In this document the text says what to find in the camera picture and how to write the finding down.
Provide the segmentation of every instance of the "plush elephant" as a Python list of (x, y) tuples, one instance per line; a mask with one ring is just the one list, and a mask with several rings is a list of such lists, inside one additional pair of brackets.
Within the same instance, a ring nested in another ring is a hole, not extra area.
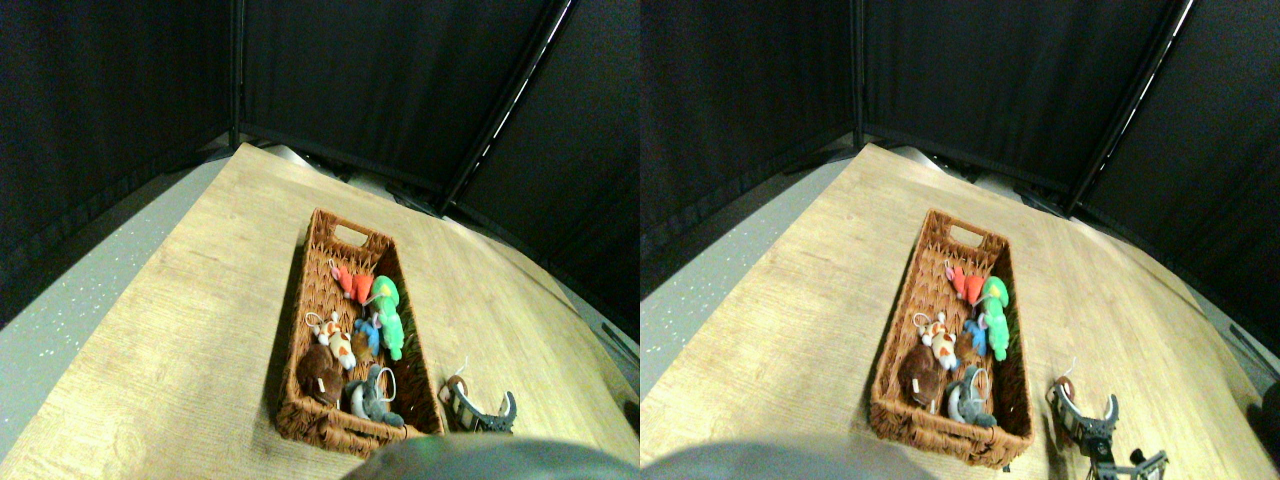
[(996, 426), (996, 417), (982, 411), (986, 399), (978, 394), (978, 388), (973, 383), (979, 371), (982, 369), (970, 365), (964, 371), (964, 380), (956, 380), (947, 385), (947, 416), (961, 424)]
[(351, 413), (357, 417), (380, 421), (390, 426), (404, 426), (404, 419), (387, 408), (385, 393), (378, 388), (378, 375), (383, 372), (380, 365), (369, 367), (369, 379), (352, 380), (343, 389), (351, 398)]

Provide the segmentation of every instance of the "blue plush toy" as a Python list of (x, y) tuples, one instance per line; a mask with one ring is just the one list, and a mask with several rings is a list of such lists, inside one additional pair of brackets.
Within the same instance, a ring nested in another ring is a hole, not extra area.
[(964, 330), (973, 335), (973, 349), (977, 351), (979, 356), (987, 356), (987, 330), (983, 330), (982, 326), (973, 320), (964, 323)]
[(364, 332), (369, 335), (369, 352), (378, 355), (381, 351), (381, 337), (378, 333), (378, 328), (370, 320), (356, 320), (356, 330)]

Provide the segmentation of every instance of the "wooden table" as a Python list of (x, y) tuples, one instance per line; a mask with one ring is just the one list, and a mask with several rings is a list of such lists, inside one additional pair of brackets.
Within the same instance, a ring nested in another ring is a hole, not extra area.
[(712, 440), (874, 436), (870, 378), (925, 212), (1001, 233), (1012, 248), (1033, 385), (1034, 444), (1014, 475), (901, 447), (943, 479), (1082, 479), (1048, 443), (1043, 394), (1071, 379), (1087, 415), (1120, 399), (1117, 458), (1165, 449), (1172, 479), (1276, 477), (1244, 407), (1258, 394), (1187, 287), (1149, 256), (869, 146), (730, 292), (641, 403), (641, 462)]
[(635, 462), (620, 404), (635, 398), (563, 292), (531, 261), (243, 146), (123, 292), (54, 387), (0, 477), (338, 477), (361, 458), (283, 439), (276, 339), (311, 211), (396, 238), (428, 367), (495, 408), (516, 435)]

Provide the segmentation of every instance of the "black curtain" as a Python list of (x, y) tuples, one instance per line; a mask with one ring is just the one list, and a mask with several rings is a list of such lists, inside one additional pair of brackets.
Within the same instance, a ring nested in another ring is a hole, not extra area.
[(637, 17), (575, 4), (458, 204), (636, 340)]
[(1280, 351), (1280, 4), (1197, 0), (1084, 207)]
[(850, 5), (641, 5), (641, 256), (856, 128)]
[[(229, 1), (0, 4), (0, 289), (230, 125)], [(3, 308), (0, 324), (26, 302)]]
[(440, 191), (547, 9), (248, 0), (244, 132)]
[(1170, 1), (870, 1), (867, 133), (1066, 192)]

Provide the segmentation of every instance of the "white and orange plush toy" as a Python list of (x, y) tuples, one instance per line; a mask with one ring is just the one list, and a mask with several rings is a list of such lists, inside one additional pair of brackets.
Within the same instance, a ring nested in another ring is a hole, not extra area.
[[(316, 323), (311, 323), (311, 316), (316, 317)], [(329, 321), (320, 323), (320, 315), (315, 312), (307, 312), (307, 326), (311, 328), (311, 333), (316, 335), (316, 340), (321, 346), (329, 347), (333, 352), (334, 358), (338, 358), (338, 364), (342, 364), (343, 369), (351, 370), (356, 367), (356, 353), (351, 349), (351, 334), (342, 332), (342, 325), (338, 324), (340, 316), (338, 312), (333, 312), (329, 316)]]
[[(915, 317), (923, 316), (924, 321), (929, 321), (929, 316), (924, 314), (915, 314)], [(915, 324), (915, 317), (911, 317), (911, 323)], [(915, 324), (915, 330), (920, 335), (920, 343), (925, 347), (933, 346), (933, 338), (947, 333), (947, 314), (938, 312), (938, 321)]]
[(356, 367), (356, 353), (351, 351), (349, 334), (339, 333), (329, 338), (329, 349), (333, 351), (333, 356), (338, 358), (338, 364), (342, 364), (343, 369)]
[[(916, 317), (924, 317), (925, 323), (916, 323)], [(933, 356), (938, 358), (938, 364), (942, 364), (943, 369), (955, 370), (960, 366), (960, 360), (956, 358), (956, 335), (947, 333), (947, 314), (940, 311), (937, 321), (928, 321), (929, 316), (924, 314), (915, 314), (911, 317), (911, 324), (920, 334), (920, 343), (933, 349)]]
[[(315, 315), (316, 317), (315, 324), (311, 323), (312, 315)], [(320, 315), (315, 312), (307, 312), (306, 317), (307, 317), (307, 326), (311, 328), (311, 333), (316, 335), (316, 340), (320, 340), (320, 344), (325, 347), (329, 346), (329, 339), (333, 338), (333, 335), (342, 333), (342, 326), (338, 324), (339, 319), (338, 312), (333, 312), (333, 315), (329, 316), (329, 321), (323, 321), (324, 319), (321, 319)]]

